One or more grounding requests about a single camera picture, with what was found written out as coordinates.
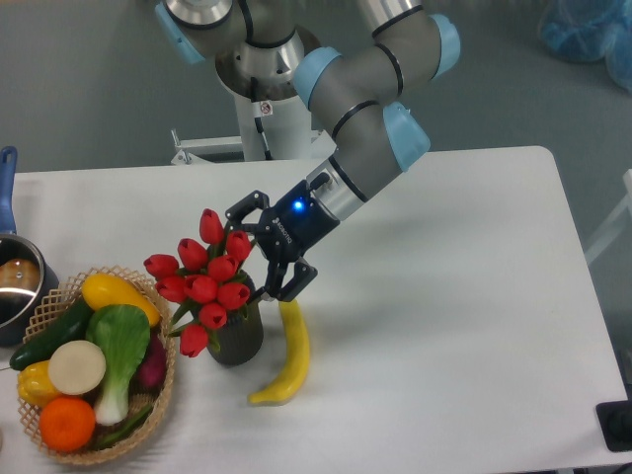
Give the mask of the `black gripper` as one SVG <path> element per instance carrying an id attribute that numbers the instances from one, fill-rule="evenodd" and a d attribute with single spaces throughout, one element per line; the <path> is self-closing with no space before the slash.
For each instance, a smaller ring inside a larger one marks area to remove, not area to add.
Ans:
<path id="1" fill-rule="evenodd" d="M 258 223 L 244 223 L 262 210 Z M 303 180 L 270 207 L 270 198 L 254 190 L 225 211 L 228 229 L 256 237 L 268 261 L 265 284 L 248 303 L 260 300 L 290 302 L 318 275 L 303 258 L 307 250 L 333 231 L 340 220 L 325 210 Z"/>

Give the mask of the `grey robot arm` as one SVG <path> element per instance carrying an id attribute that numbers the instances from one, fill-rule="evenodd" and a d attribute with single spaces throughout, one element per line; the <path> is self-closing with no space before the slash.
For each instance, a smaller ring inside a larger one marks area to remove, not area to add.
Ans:
<path id="1" fill-rule="evenodd" d="M 214 59 L 226 86 L 253 102 L 297 97 L 335 143 L 334 152 L 276 203 L 254 192 L 227 210 L 268 264 L 255 299 L 288 301 L 316 277 L 305 253 L 406 172 L 430 140 L 399 103 L 460 55 L 456 27 L 419 1 L 362 1 L 373 43 L 346 58 L 307 49 L 290 1 L 161 1 L 166 37 L 190 63 Z"/>

